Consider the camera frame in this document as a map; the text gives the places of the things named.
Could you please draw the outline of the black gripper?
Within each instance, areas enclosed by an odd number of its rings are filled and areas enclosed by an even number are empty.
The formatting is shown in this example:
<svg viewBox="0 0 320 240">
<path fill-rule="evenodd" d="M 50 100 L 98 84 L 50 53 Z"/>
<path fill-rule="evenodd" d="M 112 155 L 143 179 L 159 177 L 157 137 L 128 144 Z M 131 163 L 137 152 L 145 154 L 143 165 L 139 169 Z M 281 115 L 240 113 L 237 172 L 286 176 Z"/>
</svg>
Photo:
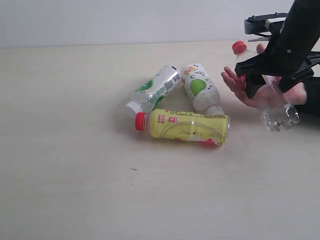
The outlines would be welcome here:
<svg viewBox="0 0 320 240">
<path fill-rule="evenodd" d="M 320 38 L 320 2 L 295 0 L 278 37 L 269 42 L 265 53 L 235 53 L 234 71 L 242 79 L 248 98 L 260 89 L 270 89 L 267 75 L 281 76 L 285 93 L 304 78 L 314 76 L 312 67 L 320 64 L 320 52 L 312 51 Z"/>
</svg>

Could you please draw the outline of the person's open hand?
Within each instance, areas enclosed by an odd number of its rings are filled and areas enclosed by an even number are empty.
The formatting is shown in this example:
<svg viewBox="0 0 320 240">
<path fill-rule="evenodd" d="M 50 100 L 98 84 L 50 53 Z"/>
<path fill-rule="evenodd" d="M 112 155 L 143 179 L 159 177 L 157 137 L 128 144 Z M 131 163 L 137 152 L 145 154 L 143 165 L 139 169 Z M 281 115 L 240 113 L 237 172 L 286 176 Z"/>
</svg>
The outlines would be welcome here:
<svg viewBox="0 0 320 240">
<path fill-rule="evenodd" d="M 279 103 L 280 98 L 269 88 L 261 88 L 253 98 L 248 98 L 243 88 L 242 79 L 238 78 L 236 73 L 228 66 L 225 66 L 223 70 L 224 71 L 221 73 L 223 81 L 234 95 L 245 105 L 259 109 L 267 103 L 270 103 L 271 105 L 277 105 Z M 307 92 L 304 84 L 302 82 L 298 83 L 289 91 L 285 92 L 283 97 L 292 105 L 304 105 L 307 101 Z"/>
</svg>

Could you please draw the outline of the black sleeved forearm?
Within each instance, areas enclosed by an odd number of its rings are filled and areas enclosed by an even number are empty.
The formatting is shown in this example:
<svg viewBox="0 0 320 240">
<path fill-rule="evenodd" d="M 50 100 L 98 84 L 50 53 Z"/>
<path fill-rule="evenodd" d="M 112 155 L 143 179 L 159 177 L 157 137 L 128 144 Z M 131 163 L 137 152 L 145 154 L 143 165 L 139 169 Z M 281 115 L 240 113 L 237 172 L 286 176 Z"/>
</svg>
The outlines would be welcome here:
<svg viewBox="0 0 320 240">
<path fill-rule="evenodd" d="M 320 78 L 309 77 L 303 81 L 303 87 L 306 92 L 306 101 L 298 106 L 298 111 L 313 117 L 320 116 Z"/>
</svg>

